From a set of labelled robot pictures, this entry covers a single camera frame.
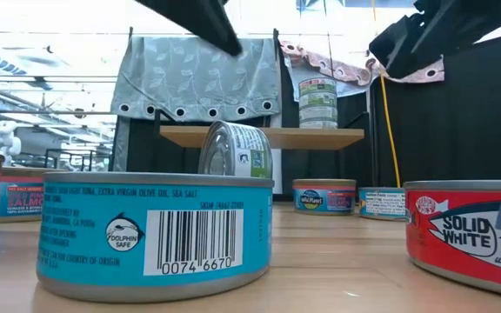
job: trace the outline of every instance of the patterned fabric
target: patterned fabric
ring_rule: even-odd
[[[111,111],[177,121],[236,121],[279,112],[272,39],[240,39],[232,58],[196,37],[133,37],[121,63]]]
[[[338,86],[337,95],[339,97],[351,96],[365,91],[370,86],[372,79],[378,77],[380,72],[384,73],[384,77],[397,83],[434,83],[444,81],[443,59],[407,77],[396,79],[388,77],[383,66],[374,57],[365,57],[364,67],[357,67],[341,60],[330,60],[330,57],[308,51],[305,47],[290,41],[281,41],[280,45],[285,58],[290,60],[291,68],[294,72],[301,74],[310,72],[309,70],[303,70],[306,65],[310,65],[310,70],[328,77],[334,77],[340,82],[349,83],[351,86],[347,88],[340,88]],[[300,75],[293,84],[296,85],[303,79],[305,79],[304,75]]]

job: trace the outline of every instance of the yellow cable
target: yellow cable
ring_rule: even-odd
[[[376,23],[376,0],[372,0],[372,15]],[[384,99],[384,113],[386,116],[386,126],[388,128],[388,137],[390,137],[391,157],[393,159],[393,168],[396,172],[396,185],[401,188],[401,179],[399,178],[399,165],[397,165],[396,145],[393,143],[393,133],[391,132],[390,113],[388,112],[388,97],[386,96],[386,83],[384,80],[385,70],[380,71],[380,84],[382,85],[382,98]]]

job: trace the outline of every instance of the red tuna can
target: red tuna can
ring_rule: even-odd
[[[501,181],[411,182],[404,188],[412,262],[501,293]]]

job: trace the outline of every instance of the wooden shelf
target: wooden shelf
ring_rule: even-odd
[[[501,296],[413,265],[404,223],[306,216],[277,203],[266,275],[215,296],[137,305],[79,302],[42,289],[39,230],[40,223],[0,224],[0,313],[501,312]]]
[[[272,149],[340,150],[364,138],[363,130],[311,130],[261,128]],[[208,133],[205,126],[162,126],[162,136],[185,148],[200,148]]]

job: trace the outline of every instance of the wooden surface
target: wooden surface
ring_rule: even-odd
[[[215,296],[158,304],[73,301],[37,286],[39,223],[0,224],[0,313],[501,313],[501,296],[447,281],[407,257],[404,224],[274,209],[270,271]]]
[[[261,128],[272,149],[340,150],[364,138],[363,130],[309,130]],[[205,126],[162,126],[162,136],[185,148],[200,148],[208,133]]]

